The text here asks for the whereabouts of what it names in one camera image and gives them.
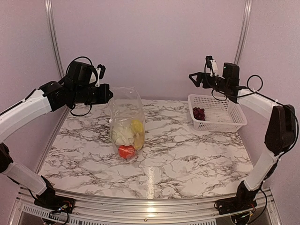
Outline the clear zip top bag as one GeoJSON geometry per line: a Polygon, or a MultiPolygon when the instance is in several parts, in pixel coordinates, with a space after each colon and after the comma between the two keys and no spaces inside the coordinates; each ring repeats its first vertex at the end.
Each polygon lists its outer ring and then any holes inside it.
{"type": "Polygon", "coordinates": [[[113,98],[109,100],[108,106],[111,113],[109,120],[110,124],[110,139],[115,151],[119,154],[117,146],[111,138],[111,131],[114,127],[129,127],[131,128],[132,120],[140,120],[144,125],[145,116],[143,104],[139,93],[134,87],[113,87],[113,98]]]}

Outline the purple fake grapes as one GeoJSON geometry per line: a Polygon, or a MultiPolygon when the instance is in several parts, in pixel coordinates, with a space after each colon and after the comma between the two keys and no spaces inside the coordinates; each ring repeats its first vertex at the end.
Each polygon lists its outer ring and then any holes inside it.
{"type": "Polygon", "coordinates": [[[196,120],[206,121],[205,109],[200,107],[193,108],[193,116],[196,120]]]}

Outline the yellow fake corn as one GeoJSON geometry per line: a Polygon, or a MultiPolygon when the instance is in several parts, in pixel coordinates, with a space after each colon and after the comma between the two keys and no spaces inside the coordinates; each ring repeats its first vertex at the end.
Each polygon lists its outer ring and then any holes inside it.
{"type": "Polygon", "coordinates": [[[145,139],[144,125],[140,120],[132,120],[131,129],[135,134],[133,147],[135,150],[140,150],[144,144],[144,139],[145,139]]]}

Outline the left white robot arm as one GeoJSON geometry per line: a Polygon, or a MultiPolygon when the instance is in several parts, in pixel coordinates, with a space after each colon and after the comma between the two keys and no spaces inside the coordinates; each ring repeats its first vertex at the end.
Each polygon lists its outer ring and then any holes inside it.
{"type": "Polygon", "coordinates": [[[59,205],[59,196],[50,182],[28,169],[15,163],[4,141],[29,122],[54,112],[64,106],[75,109],[77,104],[106,104],[113,97],[109,84],[101,84],[105,66],[93,66],[92,62],[80,62],[75,58],[66,69],[65,76],[48,82],[33,90],[26,98],[0,114],[0,172],[14,182],[25,186],[36,195],[36,201],[54,209],[59,205]]]}

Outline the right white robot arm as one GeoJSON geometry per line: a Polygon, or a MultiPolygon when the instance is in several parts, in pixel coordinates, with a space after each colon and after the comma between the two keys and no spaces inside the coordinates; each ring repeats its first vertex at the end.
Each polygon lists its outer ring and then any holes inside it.
{"type": "Polygon", "coordinates": [[[266,149],[251,173],[239,184],[236,196],[216,202],[219,209],[224,209],[228,204],[242,210],[253,202],[263,183],[274,173],[281,157],[296,144],[299,135],[298,119],[292,105],[284,105],[251,89],[249,85],[240,85],[238,65],[225,63],[222,76],[218,75],[215,60],[208,58],[204,67],[210,72],[197,72],[188,76],[196,87],[223,94],[226,99],[246,106],[269,121],[264,138],[266,149]]]}

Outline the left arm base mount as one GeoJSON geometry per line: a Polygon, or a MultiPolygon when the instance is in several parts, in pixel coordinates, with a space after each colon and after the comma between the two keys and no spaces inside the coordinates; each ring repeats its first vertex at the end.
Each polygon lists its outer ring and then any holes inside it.
{"type": "Polygon", "coordinates": [[[50,196],[46,198],[34,197],[34,204],[55,212],[72,213],[74,208],[75,199],[64,196],[50,196]]]}

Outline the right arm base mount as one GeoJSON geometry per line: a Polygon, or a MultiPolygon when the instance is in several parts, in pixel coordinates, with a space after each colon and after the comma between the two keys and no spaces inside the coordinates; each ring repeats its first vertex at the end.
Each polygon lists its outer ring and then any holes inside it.
{"type": "Polygon", "coordinates": [[[243,210],[255,208],[257,202],[255,199],[247,199],[239,202],[237,197],[230,197],[215,201],[214,207],[218,210],[219,215],[235,213],[243,210]]]}

